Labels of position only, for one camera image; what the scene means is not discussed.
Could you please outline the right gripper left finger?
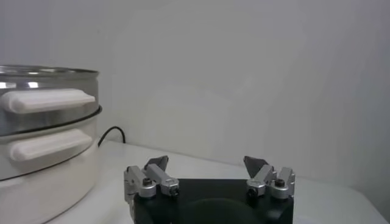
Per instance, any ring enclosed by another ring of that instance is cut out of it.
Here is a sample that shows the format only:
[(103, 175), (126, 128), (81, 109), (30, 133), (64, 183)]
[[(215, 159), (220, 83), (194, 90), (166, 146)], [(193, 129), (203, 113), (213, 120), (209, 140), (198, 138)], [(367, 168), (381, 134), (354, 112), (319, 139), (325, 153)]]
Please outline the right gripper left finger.
[(179, 210), (179, 180), (166, 173), (168, 156), (150, 159), (143, 168), (128, 166), (124, 173), (124, 199), (130, 210), (136, 202), (163, 203), (171, 210)]

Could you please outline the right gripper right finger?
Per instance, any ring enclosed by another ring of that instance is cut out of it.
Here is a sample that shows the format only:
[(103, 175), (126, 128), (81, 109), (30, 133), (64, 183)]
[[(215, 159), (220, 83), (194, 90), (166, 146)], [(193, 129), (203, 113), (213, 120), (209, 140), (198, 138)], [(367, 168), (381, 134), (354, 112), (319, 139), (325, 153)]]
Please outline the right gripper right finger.
[(244, 165), (250, 178), (246, 181), (247, 196), (257, 199), (266, 194), (277, 200), (293, 198), (295, 173), (292, 168), (282, 167), (278, 172), (264, 159), (245, 156)]

